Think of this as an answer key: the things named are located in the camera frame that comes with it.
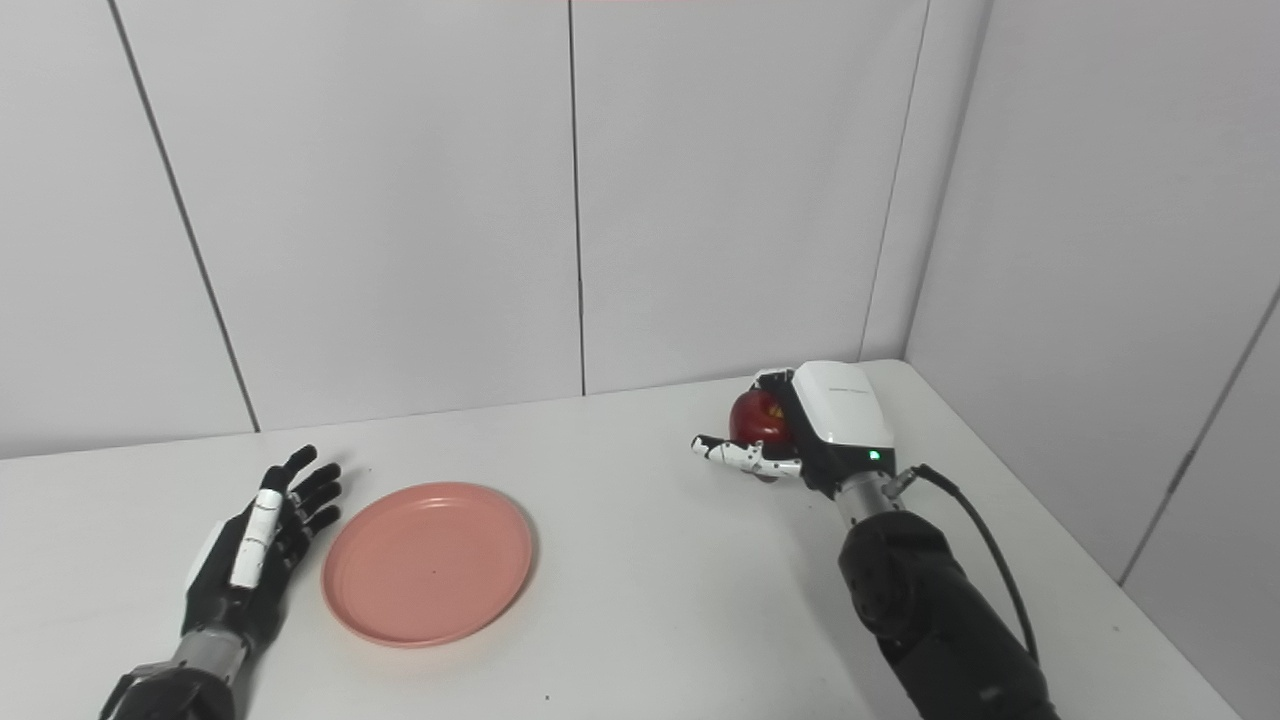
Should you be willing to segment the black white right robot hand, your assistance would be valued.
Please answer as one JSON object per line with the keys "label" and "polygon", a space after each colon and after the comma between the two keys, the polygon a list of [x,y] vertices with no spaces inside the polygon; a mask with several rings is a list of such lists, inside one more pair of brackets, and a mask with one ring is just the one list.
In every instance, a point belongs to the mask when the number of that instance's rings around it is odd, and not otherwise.
{"label": "black white right robot hand", "polygon": [[850,482],[897,474],[893,430],[869,377],[851,363],[758,372],[730,409],[728,436],[695,436],[690,450],[762,480],[803,480],[828,498]]}

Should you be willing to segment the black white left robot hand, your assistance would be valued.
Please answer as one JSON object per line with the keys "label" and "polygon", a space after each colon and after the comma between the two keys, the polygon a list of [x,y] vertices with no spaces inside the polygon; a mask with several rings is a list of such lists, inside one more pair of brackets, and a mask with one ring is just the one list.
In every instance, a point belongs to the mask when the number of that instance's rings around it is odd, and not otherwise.
{"label": "black white left robot hand", "polygon": [[298,478],[316,457],[316,448],[306,445],[270,466],[250,503],[221,524],[186,592],[182,634],[230,632],[250,653],[278,638],[294,571],[340,518],[339,464]]}

